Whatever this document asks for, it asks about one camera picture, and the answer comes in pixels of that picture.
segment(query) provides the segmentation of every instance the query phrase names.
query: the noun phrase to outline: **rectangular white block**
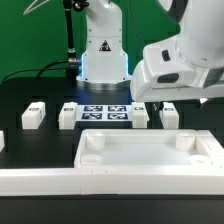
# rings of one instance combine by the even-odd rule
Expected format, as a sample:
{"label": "rectangular white block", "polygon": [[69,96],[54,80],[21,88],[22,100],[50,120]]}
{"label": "rectangular white block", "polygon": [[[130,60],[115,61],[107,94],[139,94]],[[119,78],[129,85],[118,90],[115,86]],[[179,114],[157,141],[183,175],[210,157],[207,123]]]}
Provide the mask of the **rectangular white block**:
{"label": "rectangular white block", "polygon": [[80,187],[74,168],[0,169],[1,196],[80,195]]}
{"label": "rectangular white block", "polygon": [[65,103],[59,114],[59,129],[74,129],[76,122],[77,103]]}
{"label": "rectangular white block", "polygon": [[119,173],[109,169],[81,171],[81,194],[118,194]]}
{"label": "rectangular white block", "polygon": [[22,115],[23,129],[38,129],[46,115],[45,103],[31,103]]}
{"label": "rectangular white block", "polygon": [[144,103],[132,103],[132,127],[147,128],[149,117]]}
{"label": "rectangular white block", "polygon": [[5,147],[4,133],[3,131],[0,131],[0,152],[4,147]]}
{"label": "rectangular white block", "polygon": [[179,114],[173,103],[164,102],[164,108],[159,115],[164,129],[179,128]]}

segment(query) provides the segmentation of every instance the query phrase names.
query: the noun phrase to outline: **white object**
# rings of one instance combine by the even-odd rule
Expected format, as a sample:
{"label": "white object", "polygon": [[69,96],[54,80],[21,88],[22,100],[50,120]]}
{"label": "white object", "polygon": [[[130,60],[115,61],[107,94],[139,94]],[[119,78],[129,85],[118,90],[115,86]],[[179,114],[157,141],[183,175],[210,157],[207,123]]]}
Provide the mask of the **white object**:
{"label": "white object", "polygon": [[105,136],[103,132],[98,131],[86,136],[86,147],[89,150],[101,151],[105,147]]}
{"label": "white object", "polygon": [[162,7],[166,10],[169,11],[171,6],[172,6],[173,0],[159,0],[159,3],[162,5]]}
{"label": "white object", "polygon": [[189,163],[191,165],[199,165],[199,166],[208,166],[212,165],[212,159],[209,158],[208,156],[203,156],[203,155],[193,155],[189,157]]}
{"label": "white object", "polygon": [[[223,148],[208,131],[195,131],[192,151],[175,148],[176,135],[192,130],[100,130],[103,151],[86,148],[82,133],[75,168],[1,169],[0,196],[159,194],[223,195]],[[193,155],[212,159],[212,165],[191,165]]]}
{"label": "white object", "polygon": [[0,152],[4,147],[5,147],[4,133],[3,131],[0,131]]}
{"label": "white object", "polygon": [[131,105],[78,105],[76,121],[81,122],[130,122]]}
{"label": "white object", "polygon": [[176,148],[179,150],[190,151],[195,148],[195,133],[180,132],[176,135]]}
{"label": "white object", "polygon": [[77,103],[64,103],[59,114],[59,129],[74,129],[76,122]]}
{"label": "white object", "polygon": [[179,114],[173,103],[164,102],[163,110],[159,115],[164,129],[179,128]]}
{"label": "white object", "polygon": [[144,103],[132,103],[132,127],[147,128],[149,116]]}
{"label": "white object", "polygon": [[87,43],[78,85],[105,88],[130,80],[122,49],[122,12],[112,1],[91,0],[86,8]]}
{"label": "white object", "polygon": [[[160,0],[160,3],[167,11],[168,2]],[[137,65],[131,82],[135,101],[224,96],[224,86],[219,82],[224,72],[224,30],[220,28],[223,8],[222,0],[188,1],[180,21],[180,34],[145,47],[143,60]]]}
{"label": "white object", "polygon": [[39,7],[41,7],[42,5],[44,5],[45,3],[48,3],[51,0],[45,0],[42,3],[40,3],[39,5],[36,5],[36,3],[38,2],[38,0],[35,0],[23,13],[23,15],[28,15],[30,12],[38,9]]}
{"label": "white object", "polygon": [[208,99],[207,98],[200,98],[199,101],[202,105],[202,104],[206,103],[208,101]]}
{"label": "white object", "polygon": [[23,129],[38,129],[46,115],[45,103],[31,103],[22,115]]}

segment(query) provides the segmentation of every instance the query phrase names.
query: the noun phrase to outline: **white block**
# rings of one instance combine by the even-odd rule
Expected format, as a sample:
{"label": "white block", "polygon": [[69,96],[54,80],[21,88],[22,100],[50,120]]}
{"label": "white block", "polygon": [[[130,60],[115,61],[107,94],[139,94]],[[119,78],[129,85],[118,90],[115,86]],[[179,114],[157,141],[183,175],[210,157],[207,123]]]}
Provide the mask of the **white block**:
{"label": "white block", "polygon": [[81,194],[118,194],[119,175],[109,169],[82,170]]}
{"label": "white block", "polygon": [[132,103],[132,127],[147,128],[149,117],[144,103]]}
{"label": "white block", "polygon": [[88,150],[101,151],[105,148],[105,135],[97,131],[86,136],[86,146]]}
{"label": "white block", "polygon": [[38,129],[45,115],[45,103],[31,103],[22,115],[23,129]]}
{"label": "white block", "polygon": [[164,102],[164,108],[159,115],[164,129],[179,128],[179,114],[173,103]]}
{"label": "white block", "polygon": [[176,135],[176,149],[190,151],[195,148],[195,132],[180,132]]}
{"label": "white block", "polygon": [[0,131],[0,152],[4,147],[5,147],[4,133],[3,131]]}
{"label": "white block", "polygon": [[59,114],[59,129],[74,129],[76,122],[76,107],[77,103],[65,103]]}

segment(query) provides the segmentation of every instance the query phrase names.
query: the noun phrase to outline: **small white block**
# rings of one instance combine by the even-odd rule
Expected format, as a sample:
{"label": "small white block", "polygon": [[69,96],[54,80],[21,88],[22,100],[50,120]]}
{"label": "small white block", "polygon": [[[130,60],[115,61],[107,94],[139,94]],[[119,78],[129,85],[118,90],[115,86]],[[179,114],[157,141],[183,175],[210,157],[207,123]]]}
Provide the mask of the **small white block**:
{"label": "small white block", "polygon": [[195,133],[180,132],[176,135],[176,149],[190,151],[195,148]]}
{"label": "small white block", "polygon": [[88,150],[101,151],[105,148],[105,135],[103,132],[97,131],[95,133],[87,134],[86,147]]}
{"label": "small white block", "polygon": [[132,127],[147,128],[149,117],[144,103],[132,103]]}
{"label": "small white block", "polygon": [[23,129],[38,129],[46,115],[45,103],[31,103],[22,115]]}
{"label": "small white block", "polygon": [[4,147],[5,147],[4,133],[3,131],[0,131],[0,152]]}
{"label": "small white block", "polygon": [[59,129],[60,130],[71,130],[75,127],[76,122],[76,107],[77,103],[70,102],[65,103],[59,114]]}
{"label": "small white block", "polygon": [[159,115],[164,129],[179,128],[179,114],[173,103],[164,102],[164,108]]}

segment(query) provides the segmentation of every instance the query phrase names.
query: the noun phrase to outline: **white plastic tray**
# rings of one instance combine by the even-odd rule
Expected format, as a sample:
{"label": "white plastic tray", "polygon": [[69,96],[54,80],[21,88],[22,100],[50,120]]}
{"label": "white plastic tray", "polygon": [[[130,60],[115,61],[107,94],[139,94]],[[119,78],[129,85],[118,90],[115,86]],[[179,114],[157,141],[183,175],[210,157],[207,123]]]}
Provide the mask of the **white plastic tray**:
{"label": "white plastic tray", "polygon": [[[181,133],[195,136],[192,149],[177,149],[177,136]],[[214,163],[212,157],[215,155],[209,154],[209,147],[206,148],[206,140],[208,142],[209,138],[222,150],[215,138],[207,131],[85,130],[82,133],[74,164],[76,168],[173,166],[190,165],[192,159],[196,158],[198,165],[203,165],[206,156],[211,159],[212,165]]]}

